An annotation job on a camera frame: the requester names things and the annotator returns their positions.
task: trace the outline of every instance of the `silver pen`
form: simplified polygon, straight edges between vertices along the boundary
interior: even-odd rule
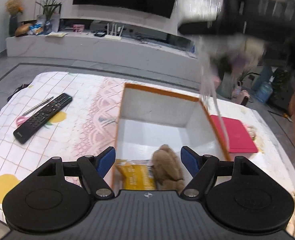
[[[38,109],[40,106],[46,105],[49,101],[51,101],[54,97],[45,99],[43,102],[39,103],[37,106],[34,106],[33,108],[31,108],[30,110],[26,111],[24,114],[22,114],[22,116],[26,116],[29,113],[33,112],[35,109]]]

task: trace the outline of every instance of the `pink box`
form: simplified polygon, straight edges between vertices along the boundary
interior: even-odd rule
[[[84,31],[85,25],[84,24],[74,24],[73,25],[73,32],[81,33]]]

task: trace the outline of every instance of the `water bottle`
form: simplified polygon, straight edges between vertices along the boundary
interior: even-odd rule
[[[268,99],[270,98],[271,94],[273,93],[272,82],[274,77],[271,77],[269,82],[263,82],[261,87],[259,88],[258,92],[256,93],[255,97],[258,101],[262,104],[265,104]]]

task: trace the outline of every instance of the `open box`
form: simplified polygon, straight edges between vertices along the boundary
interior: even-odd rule
[[[228,152],[209,117],[196,97],[126,83],[121,103],[116,158],[150,160],[153,152],[168,144],[179,160],[182,146],[199,155],[211,154],[230,160]],[[185,184],[192,176],[181,163]],[[113,190],[121,189],[121,175],[113,174]]]

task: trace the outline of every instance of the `red notebook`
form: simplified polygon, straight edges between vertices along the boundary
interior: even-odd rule
[[[221,124],[217,115],[211,115],[211,118],[220,134],[220,137],[225,142],[225,137]],[[257,153],[257,147],[252,141],[248,131],[240,120],[222,117],[226,126],[227,134],[230,140],[230,153]]]

